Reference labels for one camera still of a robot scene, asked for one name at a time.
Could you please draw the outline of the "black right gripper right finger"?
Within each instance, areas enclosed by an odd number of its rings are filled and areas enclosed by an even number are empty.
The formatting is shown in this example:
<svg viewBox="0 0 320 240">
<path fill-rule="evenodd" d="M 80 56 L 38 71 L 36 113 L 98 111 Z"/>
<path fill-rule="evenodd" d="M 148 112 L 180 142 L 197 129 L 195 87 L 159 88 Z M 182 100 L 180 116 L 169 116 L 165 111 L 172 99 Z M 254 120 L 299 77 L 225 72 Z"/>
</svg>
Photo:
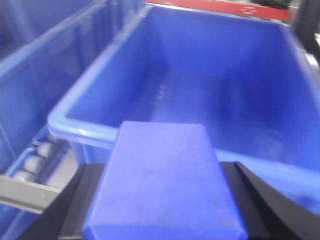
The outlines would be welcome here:
<svg viewBox="0 0 320 240">
<path fill-rule="evenodd" d="M 222 161 L 249 240 L 318 240 L 320 217 L 271 187 L 239 161 Z"/>
</svg>

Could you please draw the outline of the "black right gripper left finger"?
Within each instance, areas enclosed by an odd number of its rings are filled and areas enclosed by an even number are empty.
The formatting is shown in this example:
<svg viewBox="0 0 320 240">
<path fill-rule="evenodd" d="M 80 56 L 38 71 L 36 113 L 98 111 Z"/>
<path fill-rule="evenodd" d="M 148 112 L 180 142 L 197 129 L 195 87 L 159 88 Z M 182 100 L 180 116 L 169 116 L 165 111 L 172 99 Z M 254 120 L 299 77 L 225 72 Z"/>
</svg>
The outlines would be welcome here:
<svg viewBox="0 0 320 240">
<path fill-rule="evenodd" d="M 19 240 L 83 240 L 82 227 L 104 163 L 82 163 L 67 186 L 19 237 Z"/>
</svg>

